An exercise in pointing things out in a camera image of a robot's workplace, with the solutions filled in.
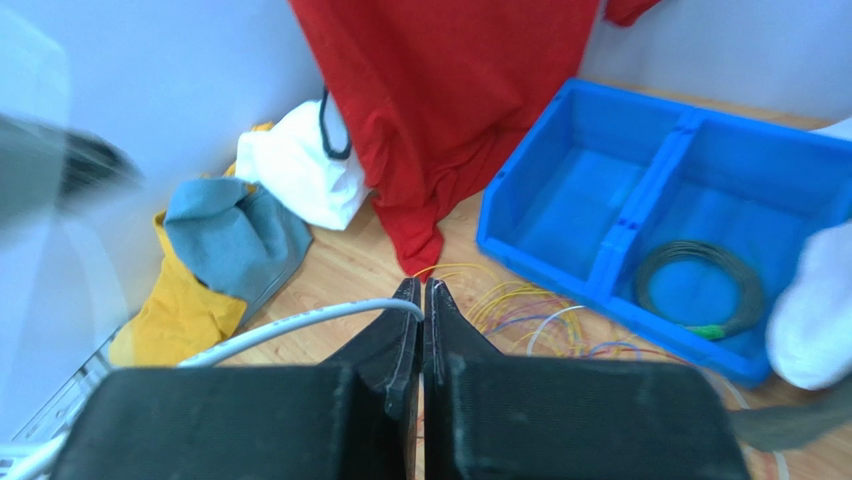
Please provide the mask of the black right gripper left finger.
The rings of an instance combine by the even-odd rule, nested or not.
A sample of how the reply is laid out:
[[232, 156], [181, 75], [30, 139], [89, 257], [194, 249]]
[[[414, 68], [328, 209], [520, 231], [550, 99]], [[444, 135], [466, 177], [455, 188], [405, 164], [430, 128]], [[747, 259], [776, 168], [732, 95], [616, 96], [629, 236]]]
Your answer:
[[54, 479], [410, 479], [421, 311], [383, 308], [315, 365], [127, 368]]

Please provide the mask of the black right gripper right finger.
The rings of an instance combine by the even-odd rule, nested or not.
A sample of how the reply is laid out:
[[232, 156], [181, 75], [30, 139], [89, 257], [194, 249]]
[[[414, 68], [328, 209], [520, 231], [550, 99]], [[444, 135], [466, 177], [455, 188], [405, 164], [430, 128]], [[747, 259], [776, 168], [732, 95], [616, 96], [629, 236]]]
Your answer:
[[746, 479], [703, 374], [669, 362], [501, 353], [445, 283], [423, 306], [429, 479]]

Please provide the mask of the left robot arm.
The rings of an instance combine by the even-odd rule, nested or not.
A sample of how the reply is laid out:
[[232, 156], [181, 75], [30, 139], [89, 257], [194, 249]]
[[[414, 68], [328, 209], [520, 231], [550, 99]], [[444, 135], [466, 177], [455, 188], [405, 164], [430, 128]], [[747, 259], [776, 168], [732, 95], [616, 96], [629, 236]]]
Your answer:
[[32, 119], [1, 116], [1, 222], [96, 192], [137, 186], [142, 175], [128, 156], [93, 135]]

